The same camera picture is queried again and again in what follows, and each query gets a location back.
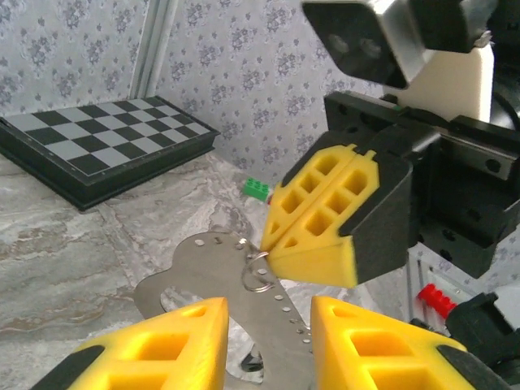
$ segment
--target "metal tool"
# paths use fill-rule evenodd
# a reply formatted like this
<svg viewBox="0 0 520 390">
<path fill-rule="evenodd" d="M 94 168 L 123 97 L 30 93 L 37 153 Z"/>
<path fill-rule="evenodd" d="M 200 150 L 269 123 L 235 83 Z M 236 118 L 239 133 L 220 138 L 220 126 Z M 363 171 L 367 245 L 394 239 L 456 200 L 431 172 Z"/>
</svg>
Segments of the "metal tool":
<svg viewBox="0 0 520 390">
<path fill-rule="evenodd" d="M 306 390 L 314 382 L 310 336 L 299 332 L 305 323 L 269 272 L 264 256 L 249 241 L 226 232 L 191 236 L 177 246 L 169 270 L 151 275 L 136 286 L 134 301 L 148 319 L 165 312 L 160 297 L 172 286 L 202 298 L 226 297 L 230 316 L 249 333 L 264 365 L 262 383 L 246 382 L 227 373 L 226 389 Z M 255 287 L 254 280 L 247 282 L 251 289 L 265 288 L 262 280 L 272 287 L 262 293 L 248 291 L 242 282 L 248 270 L 253 275 L 266 271 L 260 286 Z"/>
</svg>

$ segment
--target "red lego brick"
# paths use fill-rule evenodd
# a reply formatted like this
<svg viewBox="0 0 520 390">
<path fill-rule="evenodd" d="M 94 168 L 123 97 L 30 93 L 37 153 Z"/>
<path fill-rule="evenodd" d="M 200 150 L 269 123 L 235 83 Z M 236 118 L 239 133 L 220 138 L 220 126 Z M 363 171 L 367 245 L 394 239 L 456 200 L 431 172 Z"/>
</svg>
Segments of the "red lego brick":
<svg viewBox="0 0 520 390">
<path fill-rule="evenodd" d="M 425 288 L 423 288 L 417 297 L 425 301 L 426 304 L 433 308 L 433 310 L 435 310 L 443 319 L 446 319 L 449 312 L 457 306 L 433 283 L 429 283 Z"/>
</svg>

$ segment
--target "yellow foam pad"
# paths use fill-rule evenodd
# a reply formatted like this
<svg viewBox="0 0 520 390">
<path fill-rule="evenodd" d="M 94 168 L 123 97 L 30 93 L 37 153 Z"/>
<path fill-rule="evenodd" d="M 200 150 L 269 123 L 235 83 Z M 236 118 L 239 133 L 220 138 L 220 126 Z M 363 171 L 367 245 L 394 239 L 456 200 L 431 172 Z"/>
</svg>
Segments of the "yellow foam pad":
<svg viewBox="0 0 520 390">
<path fill-rule="evenodd" d="M 339 229 L 379 187 L 379 168 L 374 152 L 355 154 L 353 147 L 320 150 L 286 187 L 276 188 L 261 249 L 277 277 L 358 284 L 352 237 L 339 236 Z M 316 169 L 322 161 L 337 162 L 327 176 Z"/>
<path fill-rule="evenodd" d="M 103 353 L 70 390 L 222 390 L 228 303 L 212 298 L 92 339 Z"/>
<path fill-rule="evenodd" d="M 473 390 L 437 351 L 455 340 L 330 297 L 314 297 L 318 390 Z"/>
</svg>

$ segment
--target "marble floor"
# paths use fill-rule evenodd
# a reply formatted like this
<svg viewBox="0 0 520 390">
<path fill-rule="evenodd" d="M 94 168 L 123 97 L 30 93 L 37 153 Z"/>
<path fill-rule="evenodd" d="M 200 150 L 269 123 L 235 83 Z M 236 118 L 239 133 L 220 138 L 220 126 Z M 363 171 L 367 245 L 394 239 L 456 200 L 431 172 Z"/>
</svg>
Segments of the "marble floor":
<svg viewBox="0 0 520 390">
<path fill-rule="evenodd" d="M 79 213 L 0 158 L 0 389 L 30 388 L 83 340 L 140 321 L 134 287 L 169 268 L 184 238 L 220 225 L 257 244 L 267 207 L 241 195 L 246 177 L 210 153 Z M 518 277 L 518 253 L 513 236 L 489 285 Z M 307 321 L 313 295 L 402 317 L 401 270 L 349 290 L 283 284 Z M 247 352 L 244 337 L 232 329 L 228 368 Z"/>
</svg>

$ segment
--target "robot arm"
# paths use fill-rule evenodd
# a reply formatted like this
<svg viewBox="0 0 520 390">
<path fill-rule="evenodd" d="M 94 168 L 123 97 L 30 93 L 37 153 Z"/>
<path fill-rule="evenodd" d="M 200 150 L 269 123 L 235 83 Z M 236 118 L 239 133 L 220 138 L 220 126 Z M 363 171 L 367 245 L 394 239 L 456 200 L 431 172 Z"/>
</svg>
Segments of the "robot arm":
<svg viewBox="0 0 520 390">
<path fill-rule="evenodd" d="M 338 68 L 387 95 L 325 97 L 329 131 L 271 201 L 261 249 L 278 276 L 352 286 L 404 265 L 418 241 L 474 277 L 488 270 L 520 211 L 520 70 L 501 54 L 493 73 L 497 3 L 304 2 Z M 495 50 L 515 26 L 517 45 L 504 18 L 520 4 L 496 13 Z"/>
</svg>

